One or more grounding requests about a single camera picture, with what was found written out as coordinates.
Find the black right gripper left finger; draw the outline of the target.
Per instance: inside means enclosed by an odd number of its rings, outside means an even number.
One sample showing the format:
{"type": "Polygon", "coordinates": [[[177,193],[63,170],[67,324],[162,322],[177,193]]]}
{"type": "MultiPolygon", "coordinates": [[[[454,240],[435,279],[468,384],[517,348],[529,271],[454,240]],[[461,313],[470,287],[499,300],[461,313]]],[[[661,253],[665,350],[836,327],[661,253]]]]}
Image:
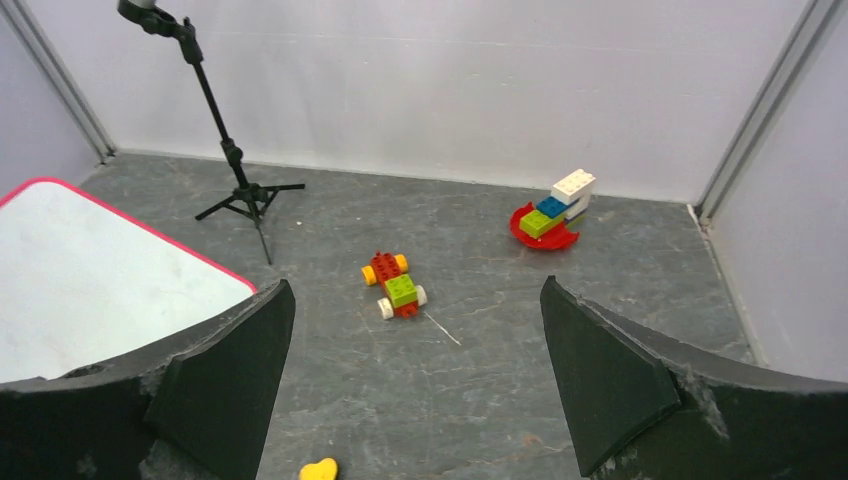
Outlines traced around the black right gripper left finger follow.
{"type": "Polygon", "coordinates": [[[230,309],[128,353],[1,387],[5,479],[252,479],[292,338],[279,280],[230,309]]]}

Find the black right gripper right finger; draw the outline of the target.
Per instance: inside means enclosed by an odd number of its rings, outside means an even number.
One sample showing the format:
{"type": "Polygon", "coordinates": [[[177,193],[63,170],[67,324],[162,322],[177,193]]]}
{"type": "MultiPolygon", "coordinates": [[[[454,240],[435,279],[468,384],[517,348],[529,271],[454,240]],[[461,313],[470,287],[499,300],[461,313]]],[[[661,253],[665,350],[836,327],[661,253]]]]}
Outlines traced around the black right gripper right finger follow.
{"type": "Polygon", "coordinates": [[[731,360],[581,297],[540,294],[578,467],[589,479],[843,479],[847,386],[731,360]]]}

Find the yellow bone shaped eraser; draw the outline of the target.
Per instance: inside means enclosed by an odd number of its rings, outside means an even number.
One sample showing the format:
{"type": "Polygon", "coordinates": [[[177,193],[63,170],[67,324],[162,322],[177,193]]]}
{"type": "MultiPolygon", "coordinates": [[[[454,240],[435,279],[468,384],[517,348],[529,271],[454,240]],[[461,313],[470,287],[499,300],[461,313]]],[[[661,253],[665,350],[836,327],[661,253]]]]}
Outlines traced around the yellow bone shaped eraser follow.
{"type": "Polygon", "coordinates": [[[299,480],[336,480],[339,466],[335,459],[327,457],[304,465],[298,475],[299,480]]]}

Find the pink framed whiteboard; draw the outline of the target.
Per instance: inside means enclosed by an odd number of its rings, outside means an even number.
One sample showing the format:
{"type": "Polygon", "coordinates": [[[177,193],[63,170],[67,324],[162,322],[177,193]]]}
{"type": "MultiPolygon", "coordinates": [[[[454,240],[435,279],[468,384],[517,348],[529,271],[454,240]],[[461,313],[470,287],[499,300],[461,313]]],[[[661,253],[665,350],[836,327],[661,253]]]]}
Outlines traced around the pink framed whiteboard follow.
{"type": "Polygon", "coordinates": [[[90,194],[30,180],[1,201],[1,379],[53,379],[201,323],[252,283],[90,194]]]}

